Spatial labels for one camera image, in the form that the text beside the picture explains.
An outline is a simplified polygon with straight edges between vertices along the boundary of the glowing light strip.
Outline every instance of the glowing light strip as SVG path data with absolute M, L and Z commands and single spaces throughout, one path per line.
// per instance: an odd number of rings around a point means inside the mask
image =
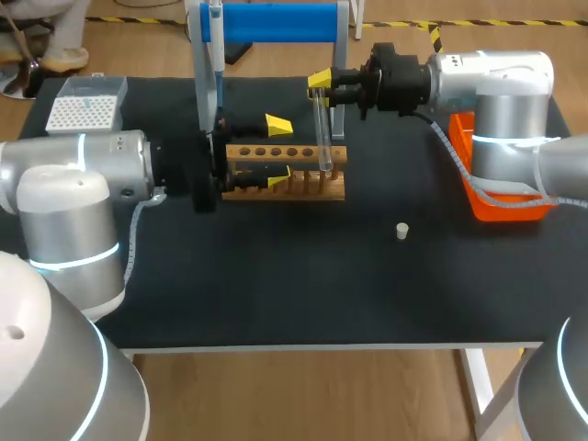
M 576 409 L 576 411 L 580 414 L 586 425 L 588 425 L 588 413 L 583 409 L 580 401 L 576 397 L 576 394 L 573 393 L 571 389 L 571 384 L 568 381 L 568 376 L 566 375 L 566 371 L 563 368 L 563 356 L 561 355 L 561 345 L 563 340 L 563 333 L 566 330 L 566 326 L 568 326 L 568 322 L 570 319 L 566 320 L 566 322 L 561 326 L 560 336 L 558 337 L 558 350 L 557 350 L 557 357 L 558 357 L 558 370 L 560 371 L 561 382 L 563 383 L 563 389 L 566 390 L 568 393 L 568 398 L 570 398 L 571 404 Z
M 82 133 L 77 139 L 77 168 L 85 172 L 85 133 Z
M 90 406 L 90 410 L 88 414 L 85 416 L 84 420 L 73 434 L 72 439 L 70 441 L 78 441 L 83 435 L 94 416 L 96 415 L 96 411 L 98 410 L 98 406 L 102 401 L 102 397 L 104 396 L 104 390 L 107 388 L 107 378 L 108 378 L 108 353 L 107 353 L 107 345 L 104 343 L 104 337 L 98 331 L 98 328 L 90 322 L 92 327 L 94 327 L 94 331 L 96 331 L 96 335 L 98 336 L 98 340 L 100 341 L 100 347 L 102 348 L 102 375 L 100 376 L 100 383 L 98 384 L 98 391 L 96 392 L 96 397 L 94 398 L 94 402 L 92 406 Z
M 80 260 L 73 260 L 72 262 L 64 262 L 62 264 L 42 264 L 41 262 L 35 262 L 34 260 L 29 260 L 30 264 L 35 266 L 38 269 L 47 269 L 49 271 L 60 271 L 62 269 L 67 268 L 74 268 L 76 266 L 84 266 L 88 264 L 93 264 L 98 260 L 106 259 L 110 255 L 113 255 L 119 250 L 119 244 L 117 243 L 109 250 L 105 251 L 104 253 L 97 254 L 93 257 L 87 257 L 86 259 Z
M 472 135 L 471 137 L 477 142 L 488 142 L 490 144 L 516 144 L 517 147 L 533 147 L 546 142 L 557 141 L 561 138 L 546 138 L 537 136 L 535 138 L 488 138 L 486 136 Z

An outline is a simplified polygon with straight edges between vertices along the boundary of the white pipette tip box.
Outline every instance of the white pipette tip box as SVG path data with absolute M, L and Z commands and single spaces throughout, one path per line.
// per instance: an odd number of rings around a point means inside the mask
M 53 101 L 45 130 L 50 135 L 121 130 L 127 88 L 126 77 L 69 78 Z

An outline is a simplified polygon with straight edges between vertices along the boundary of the cable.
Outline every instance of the cable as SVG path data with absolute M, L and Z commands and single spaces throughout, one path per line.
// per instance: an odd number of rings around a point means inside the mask
M 149 200 L 139 202 L 137 207 L 135 207 L 135 210 L 132 212 L 129 228 L 129 257 L 127 258 L 127 267 L 125 268 L 125 275 L 123 277 L 125 287 L 127 286 L 127 283 L 129 283 L 132 269 L 135 267 L 135 256 L 137 255 L 137 227 L 139 226 L 141 213 L 145 207 L 155 207 L 164 202 L 165 198 L 166 194 L 164 189 L 156 187 L 153 191 L 153 197 Z
M 469 171 L 466 169 L 466 166 L 461 162 L 458 153 L 456 152 L 455 148 L 451 144 L 451 141 L 447 138 L 446 134 L 441 130 L 439 125 L 434 122 L 432 119 L 428 118 L 427 116 L 423 115 L 419 112 L 412 112 L 408 114 L 411 117 L 417 117 L 418 119 L 422 119 L 427 124 L 431 126 L 439 140 L 446 146 L 447 151 L 451 155 L 453 162 L 459 169 L 461 175 L 468 181 L 469 186 L 472 190 L 476 192 L 478 196 L 484 199 L 486 202 L 493 204 L 497 207 L 503 209 L 526 209 L 529 207 L 539 207 L 542 205 L 574 205 L 576 207 L 582 207 L 583 209 L 588 209 L 588 201 L 586 200 L 579 200 L 579 199 L 571 199 L 571 198 L 542 198 L 542 199 L 534 199 L 529 200 L 527 202 L 503 202 L 501 200 L 495 199 L 491 196 L 488 196 L 485 191 L 481 188 L 474 186 L 471 183 L 471 175 Z
M 136 6 L 136 5 L 125 5 L 124 3 L 120 2 L 120 0 L 112 0 L 115 5 L 119 5 L 119 6 L 124 6 L 124 7 L 128 7 L 129 9 L 150 9 L 152 7 L 163 7 L 163 6 L 171 6 L 171 5 L 175 5 L 176 3 L 181 3 L 182 0 L 172 0 L 171 2 L 168 3 L 160 3 L 157 5 L 141 5 L 141 6 Z

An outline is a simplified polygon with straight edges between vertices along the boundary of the yellow black floor tape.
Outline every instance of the yellow black floor tape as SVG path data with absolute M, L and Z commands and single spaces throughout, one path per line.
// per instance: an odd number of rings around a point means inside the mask
M 429 25 L 428 30 L 435 53 L 443 53 L 443 45 L 441 44 L 441 33 L 439 32 L 439 26 Z
M 588 26 L 588 20 L 403 20 L 368 21 L 364 28 L 408 28 L 427 26 Z
M 143 23 L 147 25 L 168 25 L 182 27 L 185 21 L 165 20 L 159 18 L 134 17 L 86 17 L 86 21 L 103 23 Z M 371 21 L 363 24 L 364 28 L 428 28 L 429 26 L 588 26 L 588 20 L 403 20 Z
M 85 21 L 93 21 L 99 23 L 143 23 L 146 25 L 168 25 L 177 27 L 183 27 L 186 25 L 185 21 L 161 20 L 159 18 L 86 17 Z

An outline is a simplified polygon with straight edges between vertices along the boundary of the orange container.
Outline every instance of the orange container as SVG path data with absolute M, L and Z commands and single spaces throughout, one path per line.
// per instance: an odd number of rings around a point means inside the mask
M 469 172 L 471 172 L 471 136 L 474 130 L 473 113 L 458 113 L 451 115 L 449 121 L 449 139 L 456 149 L 456 152 Z M 538 221 L 548 214 L 554 205 L 541 205 L 538 207 L 529 207 L 528 209 L 504 209 L 496 207 L 480 198 L 471 188 L 468 181 L 463 178 L 463 185 L 468 194 L 471 209 L 476 218 L 484 222 L 512 222 L 512 221 Z M 540 199 L 541 196 L 524 196 L 524 195 L 502 195 L 487 192 L 489 196 L 503 202 L 527 202 L 528 200 Z

